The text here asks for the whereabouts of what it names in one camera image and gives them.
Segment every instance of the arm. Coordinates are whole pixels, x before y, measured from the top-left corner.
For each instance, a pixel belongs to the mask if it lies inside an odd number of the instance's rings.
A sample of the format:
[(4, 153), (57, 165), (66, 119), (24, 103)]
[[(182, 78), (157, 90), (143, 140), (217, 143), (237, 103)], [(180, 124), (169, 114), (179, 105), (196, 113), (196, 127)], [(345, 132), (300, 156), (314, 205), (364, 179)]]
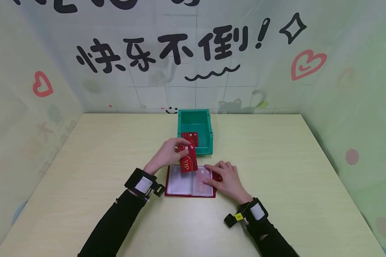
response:
[[(188, 151), (175, 152), (175, 147), (179, 144), (190, 145), (190, 142), (183, 138), (170, 138), (165, 141), (144, 167), (144, 171), (154, 176), (160, 168), (188, 155)], [(135, 193), (126, 190), (104, 214), (77, 256), (115, 257), (145, 203), (146, 201), (139, 199)]]
[[(239, 203), (239, 208), (245, 207), (253, 201), (253, 197), (247, 193), (240, 182), (236, 166), (232, 166), (230, 162), (220, 161), (215, 166), (205, 165), (205, 167), (219, 173), (223, 181), (217, 182), (212, 179), (205, 179), (204, 184), (214, 186), (223, 194), (236, 200)], [(247, 217), (249, 222), (246, 226), (247, 231), (257, 244), (263, 257), (299, 256), (268, 220), (262, 221), (261, 218), (256, 220), (249, 209), (244, 212), (244, 216)]]

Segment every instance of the smiley face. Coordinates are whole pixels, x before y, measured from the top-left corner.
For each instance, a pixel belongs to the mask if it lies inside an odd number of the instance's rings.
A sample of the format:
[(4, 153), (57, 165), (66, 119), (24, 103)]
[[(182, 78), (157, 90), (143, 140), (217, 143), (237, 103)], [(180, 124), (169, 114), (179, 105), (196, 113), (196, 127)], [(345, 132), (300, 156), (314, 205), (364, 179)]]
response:
[(177, 108), (174, 109), (176, 112), (169, 112), (168, 110), (166, 110), (166, 112), (168, 114), (177, 114)]

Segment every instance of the yellow tag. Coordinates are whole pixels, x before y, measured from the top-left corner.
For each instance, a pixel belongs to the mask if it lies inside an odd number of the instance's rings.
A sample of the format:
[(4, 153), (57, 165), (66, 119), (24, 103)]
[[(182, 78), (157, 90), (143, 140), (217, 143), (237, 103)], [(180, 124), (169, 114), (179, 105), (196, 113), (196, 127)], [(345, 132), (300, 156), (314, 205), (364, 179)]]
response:
[(236, 220), (237, 220), (237, 221), (239, 221), (239, 220), (242, 220), (242, 219), (243, 219), (243, 216), (242, 216), (242, 214), (241, 214), (241, 213), (238, 213), (238, 214), (234, 215), (234, 217), (236, 218)]

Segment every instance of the card holder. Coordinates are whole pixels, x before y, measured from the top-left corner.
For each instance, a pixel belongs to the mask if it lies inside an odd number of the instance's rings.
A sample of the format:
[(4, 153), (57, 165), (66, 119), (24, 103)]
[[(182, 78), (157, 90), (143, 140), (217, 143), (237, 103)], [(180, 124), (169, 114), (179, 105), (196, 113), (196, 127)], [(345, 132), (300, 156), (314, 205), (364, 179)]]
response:
[(215, 179), (215, 173), (199, 166), (198, 170), (182, 172), (180, 165), (170, 165), (166, 178), (166, 196), (215, 198), (216, 189), (203, 184), (203, 179)]

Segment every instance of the cat drawing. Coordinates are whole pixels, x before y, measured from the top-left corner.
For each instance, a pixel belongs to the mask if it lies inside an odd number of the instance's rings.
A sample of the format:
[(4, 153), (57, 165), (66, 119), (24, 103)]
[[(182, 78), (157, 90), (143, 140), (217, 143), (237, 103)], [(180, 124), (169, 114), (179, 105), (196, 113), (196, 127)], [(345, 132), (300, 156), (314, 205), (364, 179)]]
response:
[(240, 98), (234, 100), (233, 102), (224, 102), (220, 101), (217, 113), (218, 114), (253, 114), (256, 108), (261, 106), (264, 103), (264, 100), (266, 99), (266, 92), (263, 90), (255, 90), (252, 92), (252, 95), (261, 95), (262, 99), (261, 101), (255, 106), (248, 106), (245, 108), (242, 108), (242, 101)]

